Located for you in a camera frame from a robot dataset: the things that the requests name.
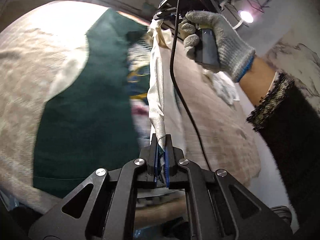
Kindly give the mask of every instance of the gloved hand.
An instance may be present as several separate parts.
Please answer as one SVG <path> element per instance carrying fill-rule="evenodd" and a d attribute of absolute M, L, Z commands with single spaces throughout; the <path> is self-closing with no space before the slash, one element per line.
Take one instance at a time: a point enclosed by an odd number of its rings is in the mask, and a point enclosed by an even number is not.
<path fill-rule="evenodd" d="M 233 82 L 239 82 L 251 67 L 254 48 L 240 38 L 223 15 L 208 11 L 190 11 L 180 24 L 181 36 L 186 37 L 183 42 L 185 53 L 190 59 L 195 59 L 195 46 L 199 43 L 199 37 L 195 34 L 196 29 L 192 23 L 208 26 L 216 37 L 220 67 L 207 65 L 204 67 L 215 73 L 225 71 Z"/>

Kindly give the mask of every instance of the light bulb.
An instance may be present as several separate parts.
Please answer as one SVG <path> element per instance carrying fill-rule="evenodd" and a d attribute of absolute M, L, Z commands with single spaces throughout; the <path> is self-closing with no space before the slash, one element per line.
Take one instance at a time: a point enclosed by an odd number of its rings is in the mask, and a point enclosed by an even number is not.
<path fill-rule="evenodd" d="M 251 13 L 246 12 L 246 11 L 239 11 L 238 13 L 239 13 L 241 19 L 243 19 L 245 22 L 253 23 L 253 17 L 251 15 Z"/>

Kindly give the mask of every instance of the black cable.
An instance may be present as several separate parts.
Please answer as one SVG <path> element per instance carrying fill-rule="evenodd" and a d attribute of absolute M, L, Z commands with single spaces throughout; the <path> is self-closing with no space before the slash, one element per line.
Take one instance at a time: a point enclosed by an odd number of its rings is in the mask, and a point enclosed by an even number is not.
<path fill-rule="evenodd" d="M 185 108 L 185 110 L 187 111 L 187 114 L 190 118 L 190 121 L 196 131 L 196 134 L 198 136 L 198 140 L 199 140 L 199 143 L 200 143 L 200 147 L 201 147 L 201 151 L 202 151 L 202 154 L 204 156 L 204 159 L 205 159 L 205 162 L 207 163 L 207 166 L 209 168 L 209 171 L 212 171 L 211 168 L 210 168 L 210 165 L 209 165 L 209 161 L 208 161 L 208 158 L 205 154 L 205 151 L 204 151 L 204 146 L 203 146 L 203 143 L 202 143 L 202 139 L 200 137 L 200 133 L 199 133 L 199 130 L 198 130 L 198 127 L 195 123 L 195 120 L 193 119 L 192 117 L 192 114 L 187 106 L 187 103 L 185 102 L 182 94 L 181 94 L 181 91 L 178 87 L 178 84 L 176 82 L 176 79 L 174 77 L 174 71 L 173 71 L 173 62 L 174 62 L 174 55 L 175 55 L 175 52 L 176 52 L 176 45 L 177 45 L 177 38 L 178 38 L 178 26 L 179 26 L 179 23 L 178 23 L 178 20 L 179 20 L 179 15 L 180 15 L 180 10 L 179 10 L 179 5 L 180 5 L 180 0 L 178 0 L 177 2 L 177 12 L 176 12 L 176 23 L 175 23 L 175 28 L 174 28 L 174 36 L 173 36 L 173 43 L 172 43 L 172 50 L 171 50 L 171 57 L 170 57 L 170 76 L 171 76 L 171 79 L 172 79 L 172 83 L 173 83 L 173 86 Z"/>

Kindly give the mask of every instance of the forearm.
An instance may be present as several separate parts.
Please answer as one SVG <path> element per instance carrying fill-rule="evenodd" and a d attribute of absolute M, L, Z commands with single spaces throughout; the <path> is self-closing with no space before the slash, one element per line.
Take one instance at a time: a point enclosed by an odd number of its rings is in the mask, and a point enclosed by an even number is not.
<path fill-rule="evenodd" d="M 320 198 L 320 119 L 285 74 L 251 112 L 247 121 L 260 133 L 276 161 L 299 223 Z"/>
<path fill-rule="evenodd" d="M 251 69 L 249 69 L 239 85 L 254 106 L 260 104 L 273 81 L 276 71 L 273 70 L 262 58 L 255 56 Z"/>

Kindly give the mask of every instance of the black gripper frame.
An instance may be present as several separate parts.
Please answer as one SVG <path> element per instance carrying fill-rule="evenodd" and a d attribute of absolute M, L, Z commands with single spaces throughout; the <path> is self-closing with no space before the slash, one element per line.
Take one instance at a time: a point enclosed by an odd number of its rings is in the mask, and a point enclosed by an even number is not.
<path fill-rule="evenodd" d="M 103 176 L 93 172 L 32 225 L 29 237 L 32 240 L 132 239 L 137 189 L 156 187 L 156 148 L 153 135 L 150 147 L 140 152 L 143 164 L 137 165 L 132 160 Z M 169 188 L 186 192 L 192 240 L 292 238 L 290 227 L 229 173 L 203 170 L 192 161 L 179 164 L 183 152 L 172 146 L 170 135 L 166 135 L 165 151 Z"/>

